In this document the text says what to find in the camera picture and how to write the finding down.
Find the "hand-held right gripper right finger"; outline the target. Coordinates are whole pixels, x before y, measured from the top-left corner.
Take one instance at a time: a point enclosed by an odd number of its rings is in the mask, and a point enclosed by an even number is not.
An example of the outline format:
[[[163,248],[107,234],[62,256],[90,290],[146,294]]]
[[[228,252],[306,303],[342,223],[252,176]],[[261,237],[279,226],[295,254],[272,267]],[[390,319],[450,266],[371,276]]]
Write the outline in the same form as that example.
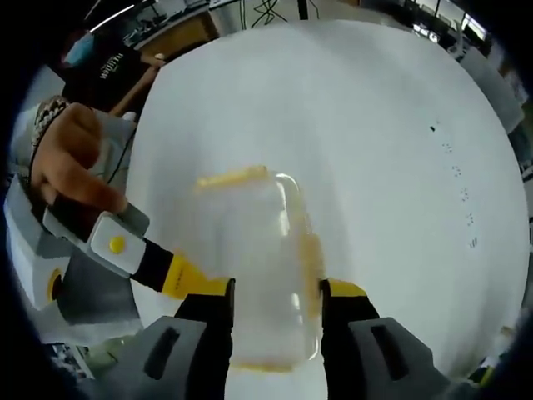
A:
[[[329,399],[465,399],[466,384],[437,370],[432,351],[380,317],[349,282],[321,281],[321,355]]]

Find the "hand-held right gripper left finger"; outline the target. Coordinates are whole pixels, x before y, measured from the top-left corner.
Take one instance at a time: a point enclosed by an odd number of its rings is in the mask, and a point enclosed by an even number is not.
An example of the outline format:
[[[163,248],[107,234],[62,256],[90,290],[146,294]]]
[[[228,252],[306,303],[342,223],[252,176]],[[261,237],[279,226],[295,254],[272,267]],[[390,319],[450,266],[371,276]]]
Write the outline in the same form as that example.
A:
[[[222,295],[189,294],[175,315],[130,339],[87,383],[88,399],[223,399],[232,355],[235,280]]]

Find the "person's left hand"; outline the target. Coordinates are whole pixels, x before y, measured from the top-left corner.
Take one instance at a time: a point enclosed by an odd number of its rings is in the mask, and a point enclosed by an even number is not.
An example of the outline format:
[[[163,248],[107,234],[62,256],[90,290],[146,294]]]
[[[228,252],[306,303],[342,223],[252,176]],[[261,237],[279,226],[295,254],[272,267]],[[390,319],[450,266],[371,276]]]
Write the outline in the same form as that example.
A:
[[[31,188],[50,205],[60,196],[102,211],[124,211],[125,196],[89,172],[101,141],[96,113],[79,103],[69,105],[49,125],[34,153]]]

